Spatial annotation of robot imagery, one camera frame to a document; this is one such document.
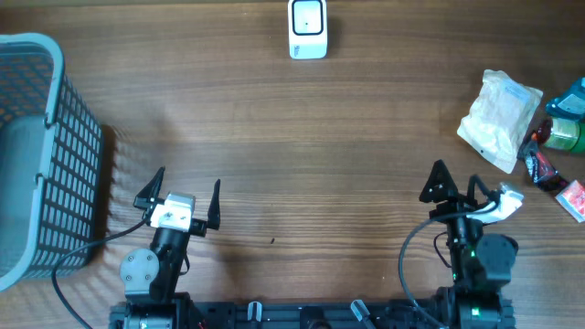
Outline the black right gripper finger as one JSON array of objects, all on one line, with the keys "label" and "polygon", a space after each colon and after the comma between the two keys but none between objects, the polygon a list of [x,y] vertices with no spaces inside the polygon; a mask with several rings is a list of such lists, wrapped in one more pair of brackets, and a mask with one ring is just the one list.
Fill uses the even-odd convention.
[{"label": "black right gripper finger", "polygon": [[[477,201],[475,197],[476,189],[485,197],[483,203]],[[465,205],[468,208],[490,208],[492,203],[494,203],[495,207],[499,205],[500,192],[498,190],[490,190],[479,175],[472,175],[468,182]]]},{"label": "black right gripper finger", "polygon": [[442,160],[434,162],[430,176],[422,188],[419,201],[423,203],[453,202],[458,199],[459,191],[452,176]]}]

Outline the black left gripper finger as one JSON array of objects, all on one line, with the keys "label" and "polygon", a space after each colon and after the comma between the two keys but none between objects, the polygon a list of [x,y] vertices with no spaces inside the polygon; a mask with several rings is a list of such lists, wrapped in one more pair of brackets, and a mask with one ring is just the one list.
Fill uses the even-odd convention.
[{"label": "black left gripper finger", "polygon": [[214,184],[213,194],[209,203],[207,212],[207,228],[219,230],[220,227],[220,203],[219,191],[221,180],[218,179]]},{"label": "black left gripper finger", "polygon": [[161,166],[154,177],[146,184],[146,186],[138,192],[133,201],[133,206],[147,210],[156,204],[158,196],[164,180],[165,167]]}]

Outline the dark red snack packet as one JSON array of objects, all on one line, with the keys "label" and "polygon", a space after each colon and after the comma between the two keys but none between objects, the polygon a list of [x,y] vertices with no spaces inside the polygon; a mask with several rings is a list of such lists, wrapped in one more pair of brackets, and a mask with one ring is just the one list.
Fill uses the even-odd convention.
[{"label": "dark red snack packet", "polygon": [[554,194],[569,185],[569,181],[540,151],[536,131],[532,131],[522,142],[517,158],[525,163],[530,180],[540,190]]}]

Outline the white snack pouch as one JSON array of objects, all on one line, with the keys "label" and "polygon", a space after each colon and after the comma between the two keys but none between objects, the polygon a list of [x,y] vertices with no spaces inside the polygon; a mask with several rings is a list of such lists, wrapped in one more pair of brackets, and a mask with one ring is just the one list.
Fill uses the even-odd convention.
[{"label": "white snack pouch", "polygon": [[517,83],[502,70],[487,69],[457,134],[487,162],[510,174],[542,97],[542,90]]}]

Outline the red Kleenex tissue pack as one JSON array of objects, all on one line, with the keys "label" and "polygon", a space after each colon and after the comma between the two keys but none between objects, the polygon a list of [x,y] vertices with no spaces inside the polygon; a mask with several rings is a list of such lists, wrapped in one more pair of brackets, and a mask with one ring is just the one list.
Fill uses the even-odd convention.
[{"label": "red Kleenex tissue pack", "polygon": [[559,204],[578,222],[584,222],[584,186],[577,180],[556,195]]}]

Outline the green lidded jar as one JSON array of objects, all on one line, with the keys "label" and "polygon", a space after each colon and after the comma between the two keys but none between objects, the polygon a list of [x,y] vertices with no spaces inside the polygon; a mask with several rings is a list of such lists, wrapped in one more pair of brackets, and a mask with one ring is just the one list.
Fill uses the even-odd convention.
[{"label": "green lidded jar", "polygon": [[584,123],[558,117],[547,118],[542,125],[544,146],[575,154],[584,152]]}]

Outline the teal Listerine mouthwash bottle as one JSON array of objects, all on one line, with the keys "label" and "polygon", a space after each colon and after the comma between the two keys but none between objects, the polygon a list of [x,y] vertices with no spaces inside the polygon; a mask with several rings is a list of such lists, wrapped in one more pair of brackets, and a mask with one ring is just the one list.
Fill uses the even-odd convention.
[{"label": "teal Listerine mouthwash bottle", "polygon": [[584,78],[579,78],[560,96],[546,105],[546,112],[575,122],[584,120]]}]

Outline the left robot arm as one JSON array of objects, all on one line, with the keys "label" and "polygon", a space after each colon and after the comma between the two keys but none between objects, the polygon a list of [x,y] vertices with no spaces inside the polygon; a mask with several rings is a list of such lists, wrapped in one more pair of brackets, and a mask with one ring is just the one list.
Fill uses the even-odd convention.
[{"label": "left robot arm", "polygon": [[204,238],[220,226],[220,182],[214,184],[205,220],[194,217],[196,198],[170,192],[159,196],[164,168],[137,193],[133,206],[154,229],[150,245],[128,253],[120,265],[126,302],[111,310],[110,328],[205,328],[204,315],[187,292],[178,292],[180,276],[188,273],[187,247],[192,237]]}]

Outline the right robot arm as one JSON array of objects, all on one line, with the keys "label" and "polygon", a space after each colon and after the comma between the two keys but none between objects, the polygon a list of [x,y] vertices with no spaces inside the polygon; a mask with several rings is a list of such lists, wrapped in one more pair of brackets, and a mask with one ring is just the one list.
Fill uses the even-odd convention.
[{"label": "right robot arm", "polygon": [[477,175],[459,192],[442,160],[436,161],[420,193],[434,203],[430,219],[446,226],[452,286],[441,287],[421,309],[438,328],[514,328],[512,302],[501,290],[512,279],[519,247],[503,234],[484,228],[509,218],[524,196],[508,184],[489,189]]}]

